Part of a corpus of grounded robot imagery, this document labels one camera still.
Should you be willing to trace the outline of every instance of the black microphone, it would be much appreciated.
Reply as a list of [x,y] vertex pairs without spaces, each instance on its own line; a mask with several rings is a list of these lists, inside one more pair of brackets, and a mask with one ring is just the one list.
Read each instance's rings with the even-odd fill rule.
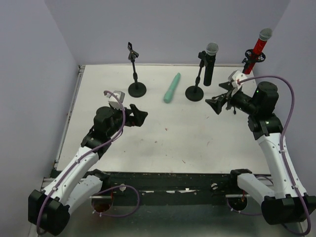
[[205,56],[205,74],[204,82],[205,86],[210,86],[212,83],[214,64],[216,53],[218,52],[218,45],[216,43],[209,43],[206,47],[206,56]]

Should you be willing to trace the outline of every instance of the round black base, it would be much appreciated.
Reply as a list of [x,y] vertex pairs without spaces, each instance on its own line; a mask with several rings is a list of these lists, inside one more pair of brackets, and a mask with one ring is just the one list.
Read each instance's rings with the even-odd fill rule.
[[132,83],[128,88],[128,94],[132,97],[139,98],[146,94],[146,87],[141,82],[138,82],[138,89],[136,89],[136,84]]
[[200,87],[197,87],[197,91],[196,93],[194,93],[194,88],[194,85],[188,87],[188,89],[186,90],[186,97],[194,102],[200,101],[201,99],[203,99],[204,92]]

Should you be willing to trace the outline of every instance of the red microphone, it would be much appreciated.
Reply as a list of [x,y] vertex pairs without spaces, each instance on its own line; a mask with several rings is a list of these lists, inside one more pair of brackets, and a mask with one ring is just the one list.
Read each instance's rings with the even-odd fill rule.
[[255,63],[261,63],[266,59],[265,54],[262,52],[268,39],[272,36],[272,30],[270,28],[265,28],[260,31],[258,41],[253,49],[249,49],[245,52],[246,58],[242,63],[246,63],[243,67],[243,73],[250,74]]

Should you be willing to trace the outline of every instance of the gray floor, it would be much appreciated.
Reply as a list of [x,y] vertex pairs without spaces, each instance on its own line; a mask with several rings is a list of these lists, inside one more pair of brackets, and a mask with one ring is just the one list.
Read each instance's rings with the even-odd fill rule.
[[[111,211],[122,214],[131,209],[132,207],[115,207],[114,210],[113,207]],[[246,210],[259,212],[260,208],[250,199]],[[115,219],[92,215],[90,202],[87,201],[74,212],[66,229],[59,236],[291,237],[294,235],[280,225],[268,225],[262,216],[238,215],[230,212],[226,206],[142,206],[132,216]]]

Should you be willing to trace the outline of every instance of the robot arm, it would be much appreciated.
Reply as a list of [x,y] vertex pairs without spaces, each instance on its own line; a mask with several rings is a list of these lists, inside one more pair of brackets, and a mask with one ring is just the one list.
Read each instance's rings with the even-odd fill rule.
[[[250,97],[242,92],[242,83],[240,84],[240,81],[246,78],[246,75],[240,71],[233,72],[228,82],[220,84],[220,87],[228,92],[207,99],[206,102],[217,114],[221,113],[222,107],[227,103],[227,110],[236,107],[249,115],[248,127],[266,157],[274,182],[274,190],[262,184],[247,170],[235,175],[237,179],[235,183],[261,205],[263,216],[269,224],[304,221],[306,216],[302,203],[292,186],[289,171],[296,180],[295,188],[298,188],[309,213],[316,209],[316,197],[307,195],[306,189],[295,172],[285,141],[284,147],[280,147],[283,127],[280,120],[273,114],[278,100],[277,87],[263,81],[258,84],[253,96]],[[282,152],[285,152],[290,170],[286,169]]]
[[[114,95],[123,102],[123,92],[115,91]],[[105,174],[101,172],[101,177],[95,174],[88,175],[83,180],[82,178],[110,147],[109,142],[99,148],[119,131],[123,124],[123,113],[125,126],[142,126],[148,115],[147,112],[138,110],[133,104],[130,105],[131,109],[125,108],[122,111],[118,101],[113,96],[108,97],[110,106],[97,110],[93,119],[94,125],[84,137],[72,161],[53,182],[41,191],[34,190],[29,196],[29,221],[36,225],[40,217],[39,227],[54,236],[63,231],[74,210],[91,195],[99,192],[105,184]]]

